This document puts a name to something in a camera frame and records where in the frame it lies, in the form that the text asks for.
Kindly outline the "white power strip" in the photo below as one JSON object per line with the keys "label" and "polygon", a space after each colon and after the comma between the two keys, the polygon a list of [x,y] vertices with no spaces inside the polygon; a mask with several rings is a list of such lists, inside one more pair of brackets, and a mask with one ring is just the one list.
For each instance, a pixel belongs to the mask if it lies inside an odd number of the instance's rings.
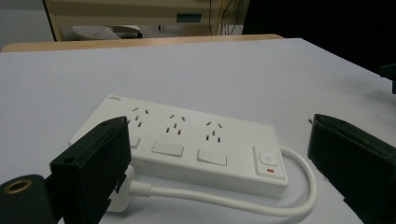
{"label": "white power strip", "polygon": [[141,175],[279,198],[289,185],[272,126],[109,95],[69,140],[125,116]]}

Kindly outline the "white power plug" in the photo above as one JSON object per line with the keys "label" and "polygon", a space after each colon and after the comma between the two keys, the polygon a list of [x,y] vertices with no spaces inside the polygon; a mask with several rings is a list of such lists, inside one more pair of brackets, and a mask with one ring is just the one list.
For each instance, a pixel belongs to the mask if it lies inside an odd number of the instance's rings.
{"label": "white power plug", "polygon": [[116,186],[109,196],[110,205],[108,212],[122,212],[127,209],[133,196],[149,197],[152,186],[148,183],[137,181],[132,165],[125,171],[126,177],[123,182]]}

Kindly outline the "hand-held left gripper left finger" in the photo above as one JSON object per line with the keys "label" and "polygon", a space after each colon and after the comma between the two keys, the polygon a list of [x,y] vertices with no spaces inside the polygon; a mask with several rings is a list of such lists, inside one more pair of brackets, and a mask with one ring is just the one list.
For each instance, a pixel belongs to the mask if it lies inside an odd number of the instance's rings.
{"label": "hand-held left gripper left finger", "polygon": [[125,117],[101,122],[49,164],[66,224],[98,224],[110,206],[131,161],[128,124]]}

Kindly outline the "grey white cloth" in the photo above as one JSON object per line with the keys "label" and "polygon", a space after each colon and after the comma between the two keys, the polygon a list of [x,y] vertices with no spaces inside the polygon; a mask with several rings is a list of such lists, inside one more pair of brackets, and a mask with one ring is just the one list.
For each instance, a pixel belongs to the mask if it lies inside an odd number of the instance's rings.
{"label": "grey white cloth", "polygon": [[72,26],[71,30],[79,40],[118,40],[143,37],[140,28],[136,25]]}

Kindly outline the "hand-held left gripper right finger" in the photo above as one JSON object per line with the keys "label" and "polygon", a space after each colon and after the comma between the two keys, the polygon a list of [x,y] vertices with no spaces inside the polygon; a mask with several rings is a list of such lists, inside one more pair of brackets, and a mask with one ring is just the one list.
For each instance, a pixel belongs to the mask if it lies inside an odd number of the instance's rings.
{"label": "hand-held left gripper right finger", "polygon": [[364,224],[396,224],[396,147],[316,114],[307,156]]}

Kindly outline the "beige cabinet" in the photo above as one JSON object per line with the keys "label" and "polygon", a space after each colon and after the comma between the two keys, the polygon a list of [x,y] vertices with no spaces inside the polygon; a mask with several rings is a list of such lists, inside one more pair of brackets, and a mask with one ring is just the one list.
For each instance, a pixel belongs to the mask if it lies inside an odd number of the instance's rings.
{"label": "beige cabinet", "polygon": [[198,25],[218,35],[242,25],[250,0],[42,0],[54,39],[65,26]]}

